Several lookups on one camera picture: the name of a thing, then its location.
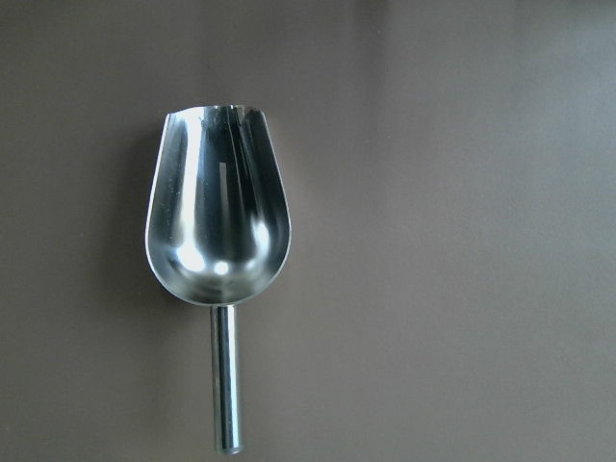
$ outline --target cylindrical handle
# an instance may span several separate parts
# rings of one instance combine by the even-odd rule
[[[212,376],[216,449],[223,454],[242,450],[237,319],[234,305],[212,307]]]

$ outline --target silver scoop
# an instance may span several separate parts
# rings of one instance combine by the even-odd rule
[[[242,450],[235,305],[285,263],[291,222],[265,116],[245,106],[169,114],[145,248],[160,283],[211,306],[217,450]]]

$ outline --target scoop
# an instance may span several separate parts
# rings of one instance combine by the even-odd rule
[[[242,450],[235,305],[282,269],[291,221],[264,114],[206,106],[167,115],[145,248],[173,295],[211,307],[217,450]]]

